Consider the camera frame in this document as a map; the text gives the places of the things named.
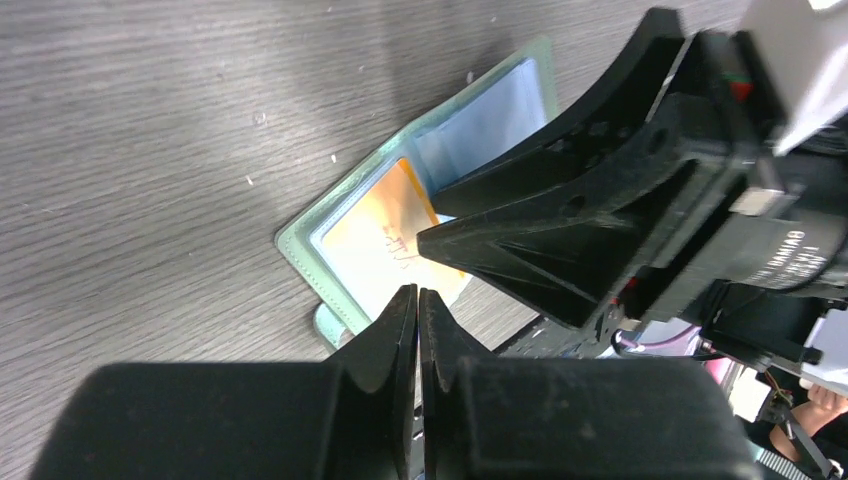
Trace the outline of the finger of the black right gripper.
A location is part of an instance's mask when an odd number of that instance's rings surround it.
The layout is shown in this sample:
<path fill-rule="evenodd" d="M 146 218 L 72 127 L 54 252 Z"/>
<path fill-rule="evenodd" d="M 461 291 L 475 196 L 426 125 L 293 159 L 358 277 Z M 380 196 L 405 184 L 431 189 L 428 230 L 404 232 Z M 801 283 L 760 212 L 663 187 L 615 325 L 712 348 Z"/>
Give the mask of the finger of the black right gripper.
<path fill-rule="evenodd" d="M 462 217 L 575 179 L 645 122 L 685 34 L 677 10 L 652 7 L 603 75 L 543 128 L 439 190 L 435 210 Z"/>
<path fill-rule="evenodd" d="M 574 328 L 594 324 L 684 223 L 671 201 L 693 201 L 673 185 L 679 163 L 650 148 L 655 114 L 573 180 L 475 214 L 447 215 L 446 224 L 419 235 L 420 253 L 548 318 Z"/>

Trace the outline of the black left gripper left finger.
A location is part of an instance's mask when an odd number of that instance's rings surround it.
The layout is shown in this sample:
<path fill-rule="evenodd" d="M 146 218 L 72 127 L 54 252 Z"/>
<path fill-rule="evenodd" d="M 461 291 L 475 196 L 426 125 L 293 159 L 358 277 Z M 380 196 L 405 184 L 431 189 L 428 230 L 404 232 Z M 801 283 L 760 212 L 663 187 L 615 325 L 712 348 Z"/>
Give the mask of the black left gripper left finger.
<path fill-rule="evenodd" d="M 34 479 L 406 479 L 418 290 L 321 362 L 116 363 L 81 383 Z"/>

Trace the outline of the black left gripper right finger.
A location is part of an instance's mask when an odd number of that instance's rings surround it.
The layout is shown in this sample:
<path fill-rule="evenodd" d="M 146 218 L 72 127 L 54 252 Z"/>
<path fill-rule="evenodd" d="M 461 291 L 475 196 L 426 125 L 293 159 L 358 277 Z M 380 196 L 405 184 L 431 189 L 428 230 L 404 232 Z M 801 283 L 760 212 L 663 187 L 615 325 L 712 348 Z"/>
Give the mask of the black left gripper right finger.
<path fill-rule="evenodd" d="M 758 479 L 697 363 L 494 355 L 419 295 L 429 479 Z"/>

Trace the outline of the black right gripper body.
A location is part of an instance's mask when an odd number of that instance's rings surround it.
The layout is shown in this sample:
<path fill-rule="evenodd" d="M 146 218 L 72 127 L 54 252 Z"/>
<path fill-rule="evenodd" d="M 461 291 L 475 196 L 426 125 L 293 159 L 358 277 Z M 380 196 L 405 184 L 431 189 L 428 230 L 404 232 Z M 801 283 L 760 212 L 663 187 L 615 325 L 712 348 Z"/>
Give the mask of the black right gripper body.
<path fill-rule="evenodd" d="M 650 141 L 693 201 L 671 201 L 684 223 L 620 293 L 626 316 L 762 343 L 846 305 L 847 152 L 770 153 L 781 117 L 748 34 L 694 37 Z"/>

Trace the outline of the orange card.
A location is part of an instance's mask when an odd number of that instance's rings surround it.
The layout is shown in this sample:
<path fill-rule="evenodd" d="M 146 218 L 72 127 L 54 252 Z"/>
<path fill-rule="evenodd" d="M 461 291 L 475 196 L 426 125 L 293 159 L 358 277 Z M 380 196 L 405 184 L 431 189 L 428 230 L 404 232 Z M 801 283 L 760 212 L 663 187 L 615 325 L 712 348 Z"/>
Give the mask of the orange card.
<path fill-rule="evenodd" d="M 370 320 L 399 287 L 416 284 L 452 304 L 471 276 L 423 258 L 417 234 L 440 223 L 410 160 L 400 158 L 366 181 L 321 231 L 330 270 Z"/>

